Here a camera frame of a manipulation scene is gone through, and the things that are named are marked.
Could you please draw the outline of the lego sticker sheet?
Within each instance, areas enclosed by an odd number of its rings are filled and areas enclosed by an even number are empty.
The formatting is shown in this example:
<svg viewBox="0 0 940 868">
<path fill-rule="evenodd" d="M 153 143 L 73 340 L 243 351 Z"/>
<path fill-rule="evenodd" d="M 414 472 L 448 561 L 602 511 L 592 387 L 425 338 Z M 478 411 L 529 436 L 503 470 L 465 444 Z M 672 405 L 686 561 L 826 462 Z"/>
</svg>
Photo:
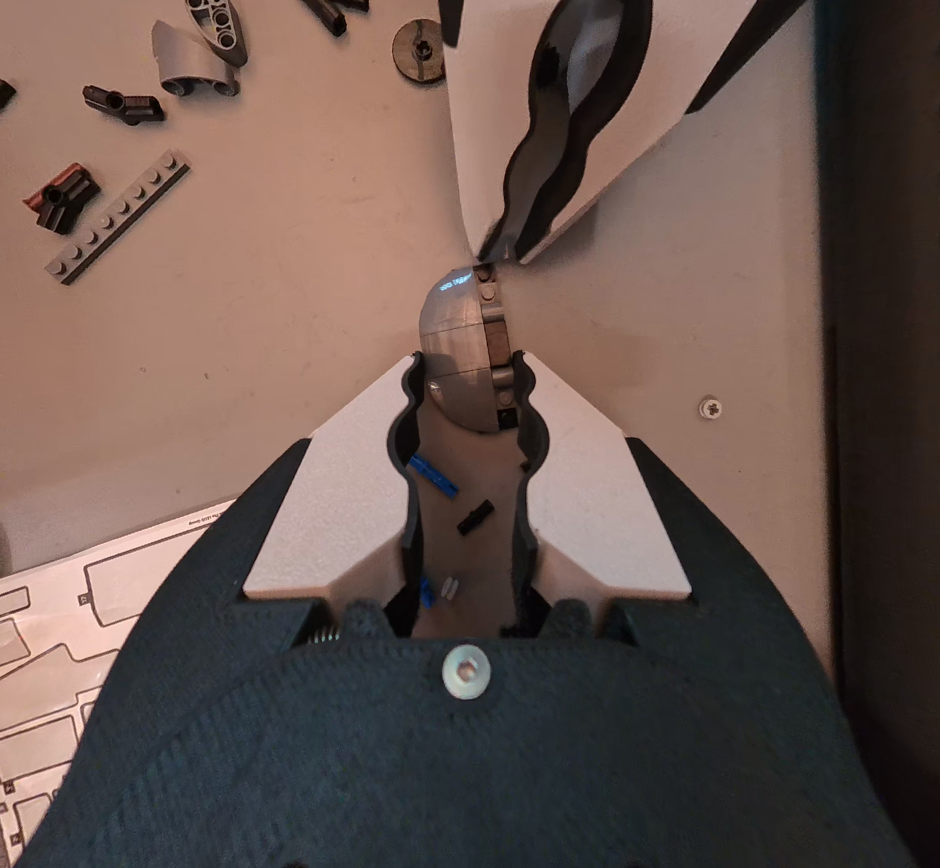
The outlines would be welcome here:
<svg viewBox="0 0 940 868">
<path fill-rule="evenodd" d="M 1 581 L 1 861 L 52 804 L 147 602 L 231 500 Z"/>
</svg>

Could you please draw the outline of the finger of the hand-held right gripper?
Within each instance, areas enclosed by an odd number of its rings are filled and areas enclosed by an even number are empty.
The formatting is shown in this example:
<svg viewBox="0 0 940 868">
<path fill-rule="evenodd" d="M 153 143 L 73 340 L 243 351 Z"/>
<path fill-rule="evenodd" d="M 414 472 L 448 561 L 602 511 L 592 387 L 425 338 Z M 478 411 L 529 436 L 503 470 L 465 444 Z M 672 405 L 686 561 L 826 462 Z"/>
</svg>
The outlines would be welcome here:
<svg viewBox="0 0 940 868">
<path fill-rule="evenodd" d="M 464 0 L 445 77 L 464 230 L 472 256 L 490 259 L 507 213 L 507 173 L 531 125 L 537 48 L 562 0 Z"/>
<path fill-rule="evenodd" d="M 611 56 L 570 114 L 515 260 L 534 260 L 691 110 L 758 2 L 625 0 Z"/>
</svg>

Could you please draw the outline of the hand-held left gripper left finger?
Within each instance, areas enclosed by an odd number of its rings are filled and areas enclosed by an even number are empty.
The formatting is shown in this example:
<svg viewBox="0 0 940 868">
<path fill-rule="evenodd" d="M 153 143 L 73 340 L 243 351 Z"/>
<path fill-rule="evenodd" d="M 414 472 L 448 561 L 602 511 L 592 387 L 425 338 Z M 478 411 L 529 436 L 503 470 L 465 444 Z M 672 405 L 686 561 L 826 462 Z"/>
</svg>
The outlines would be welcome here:
<svg viewBox="0 0 940 868">
<path fill-rule="evenodd" d="M 243 585 L 252 600 L 315 598 L 335 617 L 371 599 L 414 624 L 423 569 L 415 479 L 425 359 L 414 353 L 310 436 Z"/>
</svg>

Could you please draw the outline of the black round lego dish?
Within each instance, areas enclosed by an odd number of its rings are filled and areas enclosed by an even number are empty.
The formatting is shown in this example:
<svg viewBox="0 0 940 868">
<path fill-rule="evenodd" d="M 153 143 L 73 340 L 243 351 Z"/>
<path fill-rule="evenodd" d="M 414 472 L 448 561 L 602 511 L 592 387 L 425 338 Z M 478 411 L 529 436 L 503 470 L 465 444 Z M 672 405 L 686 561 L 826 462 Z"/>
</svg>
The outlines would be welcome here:
<svg viewBox="0 0 940 868">
<path fill-rule="evenodd" d="M 444 41 L 436 20 L 405 23 L 395 34 L 391 52 L 399 73 L 412 83 L 429 86 L 445 79 Z"/>
</svg>

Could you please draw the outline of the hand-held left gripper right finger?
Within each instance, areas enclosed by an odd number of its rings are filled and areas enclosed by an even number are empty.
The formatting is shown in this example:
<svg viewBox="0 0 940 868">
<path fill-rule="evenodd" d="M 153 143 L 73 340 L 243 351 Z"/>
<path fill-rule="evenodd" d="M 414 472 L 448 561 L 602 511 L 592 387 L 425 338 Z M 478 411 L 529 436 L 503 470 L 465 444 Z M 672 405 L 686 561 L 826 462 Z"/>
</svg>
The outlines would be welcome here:
<svg viewBox="0 0 940 868">
<path fill-rule="evenodd" d="M 526 470 L 512 521 L 515 628 L 580 602 L 599 629 L 614 602 L 686 601 L 691 583 L 622 429 L 531 352 L 512 357 Z"/>
</svg>

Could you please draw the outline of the grey domed lego assembly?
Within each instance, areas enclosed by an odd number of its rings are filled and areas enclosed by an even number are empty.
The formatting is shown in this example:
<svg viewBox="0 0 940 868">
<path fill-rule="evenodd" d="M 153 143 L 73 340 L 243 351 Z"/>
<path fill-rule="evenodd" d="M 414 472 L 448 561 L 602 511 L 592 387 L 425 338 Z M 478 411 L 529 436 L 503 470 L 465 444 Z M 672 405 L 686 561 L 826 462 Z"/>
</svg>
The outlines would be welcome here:
<svg viewBox="0 0 940 868">
<path fill-rule="evenodd" d="M 492 263 L 453 269 L 419 314 L 429 396 L 453 424 L 478 434 L 518 426 L 506 315 Z"/>
</svg>

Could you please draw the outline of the grey curved lego panel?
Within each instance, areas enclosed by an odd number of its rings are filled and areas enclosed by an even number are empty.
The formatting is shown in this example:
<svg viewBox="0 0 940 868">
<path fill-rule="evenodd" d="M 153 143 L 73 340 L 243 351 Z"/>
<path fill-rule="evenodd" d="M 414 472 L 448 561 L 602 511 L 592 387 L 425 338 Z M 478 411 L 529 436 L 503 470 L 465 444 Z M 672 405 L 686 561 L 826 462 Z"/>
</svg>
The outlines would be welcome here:
<svg viewBox="0 0 940 868">
<path fill-rule="evenodd" d="M 163 20 L 152 26 L 151 47 L 161 87 L 169 94 L 182 98 L 192 94 L 197 85 L 226 97 L 239 94 L 241 86 L 233 66 Z"/>
</svg>

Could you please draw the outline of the long grey lego plate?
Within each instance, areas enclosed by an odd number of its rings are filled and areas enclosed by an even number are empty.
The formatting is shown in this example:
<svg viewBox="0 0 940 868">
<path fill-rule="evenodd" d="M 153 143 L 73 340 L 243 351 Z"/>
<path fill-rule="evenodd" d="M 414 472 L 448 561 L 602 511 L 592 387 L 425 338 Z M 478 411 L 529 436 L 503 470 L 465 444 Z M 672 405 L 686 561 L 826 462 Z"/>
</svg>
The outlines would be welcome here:
<svg viewBox="0 0 940 868">
<path fill-rule="evenodd" d="M 62 285 L 75 282 L 191 169 L 190 159 L 179 150 L 164 152 L 107 204 L 90 228 L 65 244 L 45 272 Z"/>
</svg>

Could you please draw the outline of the dark grey curved technic beam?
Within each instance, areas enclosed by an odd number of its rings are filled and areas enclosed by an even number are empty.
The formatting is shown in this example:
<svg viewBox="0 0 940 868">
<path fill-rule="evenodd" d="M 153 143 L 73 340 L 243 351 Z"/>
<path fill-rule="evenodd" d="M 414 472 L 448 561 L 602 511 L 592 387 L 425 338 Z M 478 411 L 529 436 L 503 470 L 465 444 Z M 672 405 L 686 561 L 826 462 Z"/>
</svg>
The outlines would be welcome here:
<svg viewBox="0 0 940 868">
<path fill-rule="evenodd" d="M 185 0 L 202 38 L 220 59 L 241 68 L 248 61 L 241 18 L 232 0 Z"/>
</svg>

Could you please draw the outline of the black connector with brown pin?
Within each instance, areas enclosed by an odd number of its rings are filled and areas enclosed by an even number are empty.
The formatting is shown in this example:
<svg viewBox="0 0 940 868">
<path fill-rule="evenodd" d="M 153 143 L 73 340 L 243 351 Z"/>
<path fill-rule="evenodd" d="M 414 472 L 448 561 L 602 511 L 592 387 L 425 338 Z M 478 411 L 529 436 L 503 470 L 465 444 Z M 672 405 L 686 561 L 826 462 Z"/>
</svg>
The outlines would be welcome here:
<svg viewBox="0 0 940 868">
<path fill-rule="evenodd" d="M 37 214 L 39 227 L 57 235 L 71 233 L 85 206 L 100 193 L 87 168 L 75 161 L 23 204 Z"/>
</svg>

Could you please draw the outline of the black angled technic connector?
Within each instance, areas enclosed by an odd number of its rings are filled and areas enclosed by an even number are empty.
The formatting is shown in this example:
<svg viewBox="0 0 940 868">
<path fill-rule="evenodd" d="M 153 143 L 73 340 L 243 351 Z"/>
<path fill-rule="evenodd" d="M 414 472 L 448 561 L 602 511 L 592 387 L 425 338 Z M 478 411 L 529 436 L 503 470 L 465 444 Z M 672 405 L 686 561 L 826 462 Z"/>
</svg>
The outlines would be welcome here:
<svg viewBox="0 0 940 868">
<path fill-rule="evenodd" d="M 130 126 L 142 122 L 164 122 L 165 112 L 156 96 L 125 95 L 95 85 L 82 88 L 86 105 Z"/>
</svg>

